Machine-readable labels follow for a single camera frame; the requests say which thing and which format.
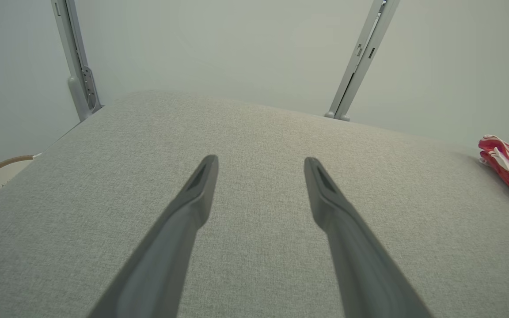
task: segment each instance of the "carpeted surface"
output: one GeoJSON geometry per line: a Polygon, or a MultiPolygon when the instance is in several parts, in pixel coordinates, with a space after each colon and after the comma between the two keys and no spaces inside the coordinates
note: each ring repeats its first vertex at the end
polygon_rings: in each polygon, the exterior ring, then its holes
{"type": "Polygon", "coordinates": [[[220,175],[181,317],[335,317],[303,160],[317,157],[436,317],[509,317],[509,188],[430,139],[222,99],[134,93],[0,191],[0,316],[83,316],[200,160],[220,175]]]}

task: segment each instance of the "white wall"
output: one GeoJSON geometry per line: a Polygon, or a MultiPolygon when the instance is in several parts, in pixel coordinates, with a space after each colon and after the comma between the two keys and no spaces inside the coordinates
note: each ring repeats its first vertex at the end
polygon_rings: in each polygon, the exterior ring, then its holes
{"type": "Polygon", "coordinates": [[[509,1],[401,0],[348,115],[473,149],[509,142],[509,1]]]}
{"type": "Polygon", "coordinates": [[[101,103],[143,89],[324,115],[372,0],[77,0],[101,103]]]}
{"type": "Polygon", "coordinates": [[[79,122],[50,1],[0,0],[0,161],[36,155],[79,122]]]}

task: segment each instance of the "metal frame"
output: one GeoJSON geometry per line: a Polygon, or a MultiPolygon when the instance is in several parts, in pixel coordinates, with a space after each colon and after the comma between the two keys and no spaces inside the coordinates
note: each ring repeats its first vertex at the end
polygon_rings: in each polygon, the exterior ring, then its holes
{"type": "Polygon", "coordinates": [[[80,121],[84,121],[101,109],[103,105],[99,102],[93,73],[87,65],[76,4],[74,0],[51,0],[50,2],[71,74],[67,80],[68,87],[78,117],[80,121]]]}
{"type": "Polygon", "coordinates": [[[349,117],[346,115],[347,111],[359,90],[360,84],[366,75],[366,71],[368,71],[370,67],[370,63],[372,63],[374,56],[378,52],[380,42],[382,42],[384,34],[386,34],[386,30],[392,20],[392,16],[394,16],[396,8],[400,3],[400,0],[387,0],[382,9],[382,14],[378,18],[378,22],[376,22],[376,27],[374,27],[376,17],[378,12],[380,12],[383,1],[384,0],[373,1],[365,25],[362,28],[359,41],[355,45],[353,56],[351,60],[349,60],[349,65],[347,66],[347,70],[345,70],[345,75],[333,99],[333,104],[329,112],[325,114],[326,117],[349,121],[349,117]]]}

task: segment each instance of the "wall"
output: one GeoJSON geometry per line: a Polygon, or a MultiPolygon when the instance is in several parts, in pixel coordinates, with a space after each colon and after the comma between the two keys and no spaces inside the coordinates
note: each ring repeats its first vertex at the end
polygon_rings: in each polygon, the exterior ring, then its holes
{"type": "Polygon", "coordinates": [[[0,0],[0,161],[35,155],[79,122],[50,1],[0,0]]]}
{"type": "Polygon", "coordinates": [[[348,115],[473,150],[509,142],[509,1],[402,0],[348,115]]]}
{"type": "Polygon", "coordinates": [[[78,0],[101,103],[192,91],[323,116],[372,0],[78,0]]]}

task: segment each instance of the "gray fabric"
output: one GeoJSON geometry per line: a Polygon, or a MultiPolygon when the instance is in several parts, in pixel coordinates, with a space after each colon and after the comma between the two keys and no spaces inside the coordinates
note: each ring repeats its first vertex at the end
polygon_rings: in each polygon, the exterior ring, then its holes
{"type": "Polygon", "coordinates": [[[87,314],[200,160],[216,154],[181,317],[343,315],[309,209],[309,155],[435,316],[509,317],[509,188],[464,152],[237,101],[132,94],[0,191],[0,316],[87,314]]]}

